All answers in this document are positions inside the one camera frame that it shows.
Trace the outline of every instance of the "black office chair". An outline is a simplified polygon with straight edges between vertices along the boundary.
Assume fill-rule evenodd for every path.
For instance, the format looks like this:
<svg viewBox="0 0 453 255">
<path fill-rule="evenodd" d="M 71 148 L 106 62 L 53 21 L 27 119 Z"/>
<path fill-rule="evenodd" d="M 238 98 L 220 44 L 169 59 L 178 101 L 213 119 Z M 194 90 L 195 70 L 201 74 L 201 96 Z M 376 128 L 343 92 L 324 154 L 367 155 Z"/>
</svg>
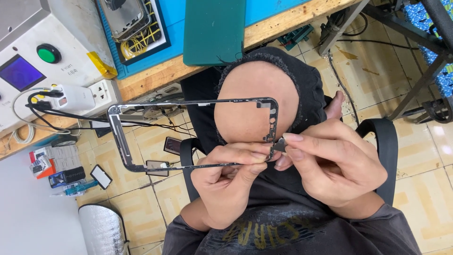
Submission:
<svg viewBox="0 0 453 255">
<path fill-rule="evenodd" d="M 398 137 L 396 135 L 393 122 L 384 118 L 366 119 L 360 123 L 356 132 L 363 138 L 368 133 L 373 132 L 376 136 L 377 153 L 379 160 L 387 170 L 387 180 L 375 190 L 382 199 L 389 205 L 393 204 L 396 181 L 396 164 L 398 160 Z M 206 154 L 198 138 L 189 138 L 181 142 L 180 156 L 182 166 L 192 166 L 192 150 L 197 149 Z M 193 169 L 183 169 L 184 179 L 186 181 L 187 192 L 190 201 L 194 201 L 200 195 L 192 184 L 190 174 Z"/>
</svg>

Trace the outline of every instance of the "white charger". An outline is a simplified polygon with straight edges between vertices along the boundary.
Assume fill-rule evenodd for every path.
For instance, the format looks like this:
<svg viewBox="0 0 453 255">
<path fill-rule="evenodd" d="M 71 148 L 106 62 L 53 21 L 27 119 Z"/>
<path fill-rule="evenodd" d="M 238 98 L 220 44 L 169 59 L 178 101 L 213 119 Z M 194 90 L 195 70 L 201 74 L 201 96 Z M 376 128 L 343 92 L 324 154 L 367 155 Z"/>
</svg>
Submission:
<svg viewBox="0 0 453 255">
<path fill-rule="evenodd" d="M 91 110 L 95 107 L 93 93 L 89 88 L 57 85 L 54 89 L 60 90 L 63 96 L 54 98 L 52 108 L 67 113 L 76 113 L 84 110 Z"/>
</svg>

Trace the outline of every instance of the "white wall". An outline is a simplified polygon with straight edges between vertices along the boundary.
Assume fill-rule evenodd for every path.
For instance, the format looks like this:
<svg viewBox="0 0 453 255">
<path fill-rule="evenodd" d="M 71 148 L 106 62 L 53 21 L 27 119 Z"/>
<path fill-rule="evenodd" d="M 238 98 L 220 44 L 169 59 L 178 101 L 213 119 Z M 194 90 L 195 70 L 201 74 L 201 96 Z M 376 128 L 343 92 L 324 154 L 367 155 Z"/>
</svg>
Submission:
<svg viewBox="0 0 453 255">
<path fill-rule="evenodd" d="M 0 253 L 86 255 L 75 199 L 49 197 L 61 187 L 36 180 L 29 165 L 27 151 L 0 161 Z"/>
</svg>

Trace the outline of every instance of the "blue display screen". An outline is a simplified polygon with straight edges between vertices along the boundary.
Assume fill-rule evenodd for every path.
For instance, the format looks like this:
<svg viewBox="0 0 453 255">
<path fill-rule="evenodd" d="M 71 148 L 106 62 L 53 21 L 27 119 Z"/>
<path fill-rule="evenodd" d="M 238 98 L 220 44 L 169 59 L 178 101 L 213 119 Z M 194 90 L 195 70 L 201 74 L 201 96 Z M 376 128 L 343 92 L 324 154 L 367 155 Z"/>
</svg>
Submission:
<svg viewBox="0 0 453 255">
<path fill-rule="evenodd" d="M 19 54 L 0 67 L 0 78 L 19 91 L 24 91 L 46 77 Z"/>
</svg>

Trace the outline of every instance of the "gray t-shirt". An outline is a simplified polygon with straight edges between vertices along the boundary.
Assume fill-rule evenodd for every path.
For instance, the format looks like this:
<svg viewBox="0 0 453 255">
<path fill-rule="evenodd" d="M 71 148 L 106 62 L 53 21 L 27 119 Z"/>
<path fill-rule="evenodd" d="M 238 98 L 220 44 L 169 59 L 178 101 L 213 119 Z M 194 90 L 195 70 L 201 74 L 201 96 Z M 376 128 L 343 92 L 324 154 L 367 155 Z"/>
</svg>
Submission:
<svg viewBox="0 0 453 255">
<path fill-rule="evenodd" d="M 421 254 L 403 213 L 383 205 L 363 220 L 338 217 L 326 205 L 257 178 L 245 212 L 224 230 L 202 232 L 177 216 L 163 255 Z"/>
</svg>

